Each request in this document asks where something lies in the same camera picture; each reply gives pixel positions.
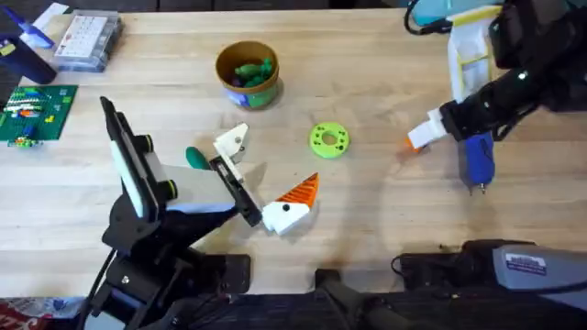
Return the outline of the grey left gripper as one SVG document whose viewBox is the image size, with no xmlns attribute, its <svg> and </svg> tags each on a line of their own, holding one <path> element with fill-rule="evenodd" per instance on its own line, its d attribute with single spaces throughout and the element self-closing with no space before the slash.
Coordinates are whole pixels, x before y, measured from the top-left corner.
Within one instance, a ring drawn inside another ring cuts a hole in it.
<svg viewBox="0 0 587 330">
<path fill-rule="evenodd" d="M 177 197 L 166 203 L 166 210 L 187 215 L 236 210 L 250 226 L 256 226 L 261 220 L 267 230 L 277 235 L 283 235 L 307 217 L 316 201 L 317 172 L 260 210 L 244 179 L 238 179 L 238 171 L 228 167 L 244 158 L 248 132 L 249 125 L 240 123 L 216 137 L 213 146 L 222 159 L 213 159 L 210 170 L 161 164 L 158 179 L 171 180 L 177 187 Z"/>
</svg>

